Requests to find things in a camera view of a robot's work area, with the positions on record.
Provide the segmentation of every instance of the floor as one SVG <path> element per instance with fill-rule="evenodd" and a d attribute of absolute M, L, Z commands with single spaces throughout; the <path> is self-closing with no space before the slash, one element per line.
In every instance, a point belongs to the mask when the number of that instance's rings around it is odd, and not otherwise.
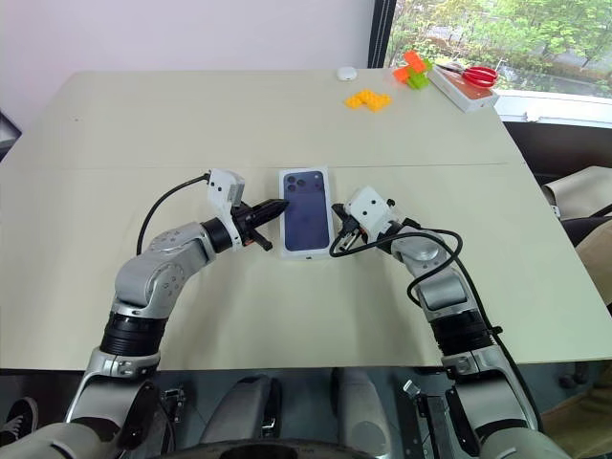
<path fill-rule="evenodd" d="M 557 384 L 557 377 L 570 368 L 569 363 L 521 366 L 521 371 L 533 391 L 540 411 L 545 411 L 578 392 L 562 389 Z M 592 381 L 597 375 L 599 366 L 594 363 L 590 370 Z M 422 438 L 418 442 L 423 443 L 425 452 L 415 455 L 414 448 L 406 448 L 402 444 L 394 389 L 398 384 L 411 379 L 428 395 L 442 395 L 449 388 L 447 377 L 444 374 L 423 375 L 410 368 L 369 368 L 367 372 L 376 385 L 391 424 L 394 457 L 404 457 L 404 459 L 432 457 L 426 424 L 423 420 Z M 282 384 L 282 437 L 336 442 L 337 424 L 329 395 L 330 373 L 330 369 L 327 368 L 163 372 L 158 374 L 157 384 L 161 389 L 182 386 L 186 391 L 186 410 L 182 422 L 177 426 L 179 448 L 197 444 L 207 420 L 223 396 L 240 379 L 258 374 L 278 378 Z M 6 413 L 12 401 L 25 392 L 39 401 L 41 422 L 47 424 L 60 421 L 78 380 L 79 374 L 76 373 L 45 372 L 0 376 L 0 413 Z M 454 449 L 455 458 L 469 457 L 458 447 L 456 441 Z"/>

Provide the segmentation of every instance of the phone box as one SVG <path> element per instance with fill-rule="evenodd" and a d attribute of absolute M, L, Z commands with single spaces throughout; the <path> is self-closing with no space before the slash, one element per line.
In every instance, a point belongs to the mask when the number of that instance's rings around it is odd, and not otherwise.
<path fill-rule="evenodd" d="M 321 177 L 317 178 L 317 180 L 322 179 L 323 188 L 324 188 L 324 200 L 321 200 L 320 204 L 317 204 L 317 209 L 320 209 L 321 216 L 324 215 L 326 218 L 326 227 L 327 227 L 327 244 L 325 247 L 320 247 L 317 249 L 308 249 L 308 250 L 289 250 L 287 249 L 286 240 L 285 240 L 285 228 L 287 228 L 287 218 L 286 213 L 283 212 L 280 215 L 280 241 L 282 244 L 281 256 L 287 259 L 293 260 L 314 260 L 320 258 L 329 258 L 329 249 L 334 242 L 334 221 L 332 220 L 332 201 L 330 198 L 330 186 L 329 186 L 329 175 L 327 172 L 327 167 L 301 167 L 295 169 L 283 169 L 278 172 L 278 191 L 279 195 L 283 199 L 289 199 L 291 201 L 291 196 L 288 187 L 286 186 L 288 183 L 285 181 L 285 177 L 290 177 L 291 174 L 300 174 L 302 172 L 319 172 Z"/>
<path fill-rule="evenodd" d="M 437 65 L 433 66 L 427 77 L 464 112 L 493 107 L 499 99 L 493 89 L 472 86 L 460 74 L 444 70 Z"/>

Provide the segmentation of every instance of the white box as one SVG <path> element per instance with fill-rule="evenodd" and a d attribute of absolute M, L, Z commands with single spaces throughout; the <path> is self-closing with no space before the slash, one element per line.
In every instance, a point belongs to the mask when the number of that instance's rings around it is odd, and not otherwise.
<path fill-rule="evenodd" d="M 281 256 L 293 260 L 315 260 L 321 258 L 329 258 L 329 249 L 336 237 L 334 234 L 334 222 L 332 220 L 332 201 L 330 198 L 329 175 L 327 166 L 322 167 L 301 167 L 296 169 L 283 169 L 278 172 L 278 192 L 282 198 L 285 196 L 283 179 L 289 174 L 297 174 L 300 172 L 315 172 L 321 173 L 323 179 L 323 187 L 325 188 L 325 210 L 327 215 L 327 233 L 329 235 L 329 244 L 323 249 L 307 250 L 307 251 L 290 251 L 285 245 L 285 213 L 280 215 L 280 241 L 282 244 Z"/>
<path fill-rule="evenodd" d="M 499 95 L 493 89 L 477 88 L 467 83 L 460 74 L 433 66 L 427 73 L 429 80 L 464 112 L 493 107 Z"/>

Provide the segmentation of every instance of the black chair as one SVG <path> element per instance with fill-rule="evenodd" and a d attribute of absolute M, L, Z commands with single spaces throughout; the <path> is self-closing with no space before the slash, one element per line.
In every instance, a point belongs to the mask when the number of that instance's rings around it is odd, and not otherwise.
<path fill-rule="evenodd" d="M 588 236 L 599 225 L 612 220 L 612 217 L 585 217 L 573 218 L 561 222 L 567 236 L 576 247 L 586 236 Z M 612 312 L 612 303 L 608 305 L 608 310 Z M 589 363 L 587 361 L 577 361 L 574 363 L 574 373 L 565 374 L 558 379 L 561 387 L 573 389 L 578 384 L 585 384 L 588 381 Z"/>

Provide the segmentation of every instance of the white wall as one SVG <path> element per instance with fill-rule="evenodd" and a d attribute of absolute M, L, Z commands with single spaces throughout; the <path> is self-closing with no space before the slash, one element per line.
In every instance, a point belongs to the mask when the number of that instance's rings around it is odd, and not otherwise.
<path fill-rule="evenodd" d="M 0 0 L 0 109 L 24 130 L 82 70 L 366 67 L 374 0 Z"/>

